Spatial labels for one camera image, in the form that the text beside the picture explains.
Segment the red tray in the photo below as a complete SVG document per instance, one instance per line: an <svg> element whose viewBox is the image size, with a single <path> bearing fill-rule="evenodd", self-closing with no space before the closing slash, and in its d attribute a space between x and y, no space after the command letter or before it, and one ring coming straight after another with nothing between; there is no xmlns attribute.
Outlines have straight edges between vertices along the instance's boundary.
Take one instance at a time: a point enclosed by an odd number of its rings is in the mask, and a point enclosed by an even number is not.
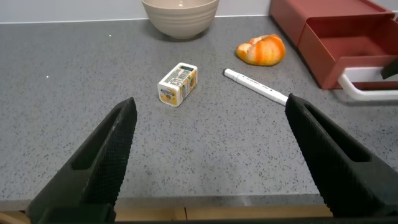
<svg viewBox="0 0 398 224"><path fill-rule="evenodd" d="M398 23L385 17L313 18L304 27L298 49L322 89L339 88L336 81L345 68L383 67L398 57ZM398 82L354 85L362 90L398 89Z"/></svg>
<svg viewBox="0 0 398 224"><path fill-rule="evenodd" d="M383 67L398 57L395 14L369 0L272 0L270 14L323 89L339 88L345 68ZM398 89L398 82L354 85Z"/></svg>

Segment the bowl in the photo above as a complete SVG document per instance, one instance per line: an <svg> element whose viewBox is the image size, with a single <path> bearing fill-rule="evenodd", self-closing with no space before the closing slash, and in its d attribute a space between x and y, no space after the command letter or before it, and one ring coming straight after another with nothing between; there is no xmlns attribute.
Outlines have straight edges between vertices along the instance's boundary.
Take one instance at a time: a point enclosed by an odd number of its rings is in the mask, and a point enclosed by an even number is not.
<svg viewBox="0 0 398 224"><path fill-rule="evenodd" d="M148 18L162 33L188 39L213 22L219 0L142 0Z"/></svg>

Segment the small box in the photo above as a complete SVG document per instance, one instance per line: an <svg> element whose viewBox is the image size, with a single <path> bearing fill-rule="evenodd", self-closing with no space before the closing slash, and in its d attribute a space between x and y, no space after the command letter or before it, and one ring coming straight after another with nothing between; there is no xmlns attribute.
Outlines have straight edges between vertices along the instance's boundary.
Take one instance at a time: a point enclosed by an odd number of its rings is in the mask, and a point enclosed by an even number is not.
<svg viewBox="0 0 398 224"><path fill-rule="evenodd" d="M158 84L159 99L171 106L180 106L198 83L198 67L178 63Z"/></svg>

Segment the white marker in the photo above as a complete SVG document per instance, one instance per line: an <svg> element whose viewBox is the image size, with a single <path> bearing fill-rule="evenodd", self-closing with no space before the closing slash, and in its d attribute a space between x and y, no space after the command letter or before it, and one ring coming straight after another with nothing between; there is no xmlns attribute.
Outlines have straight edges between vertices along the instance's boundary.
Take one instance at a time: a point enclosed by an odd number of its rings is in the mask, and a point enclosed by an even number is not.
<svg viewBox="0 0 398 224"><path fill-rule="evenodd" d="M227 68L224 71L224 75L226 77L236 81L237 83L244 85L253 91L256 91L257 93L260 93L261 95L267 97L270 100L273 100L273 101L280 103L284 106L286 105L287 96L279 93L278 91L275 91L259 82L256 82L253 79L248 78L238 72L234 72L229 68Z"/></svg>

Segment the countertop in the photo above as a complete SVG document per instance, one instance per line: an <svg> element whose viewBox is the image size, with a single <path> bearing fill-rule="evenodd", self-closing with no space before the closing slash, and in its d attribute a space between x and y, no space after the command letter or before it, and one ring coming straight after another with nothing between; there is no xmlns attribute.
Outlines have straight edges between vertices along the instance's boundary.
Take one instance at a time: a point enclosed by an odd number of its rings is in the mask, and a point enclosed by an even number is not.
<svg viewBox="0 0 398 224"><path fill-rule="evenodd" d="M223 76L241 72L312 102L398 170L398 103L357 103L317 87L296 51L273 67L236 46L280 34L268 17L224 17L180 42L149 21L0 25L0 210L25 209L117 103L138 121L117 206L323 203L284 107ZM198 85L174 108L156 84L179 62Z"/></svg>

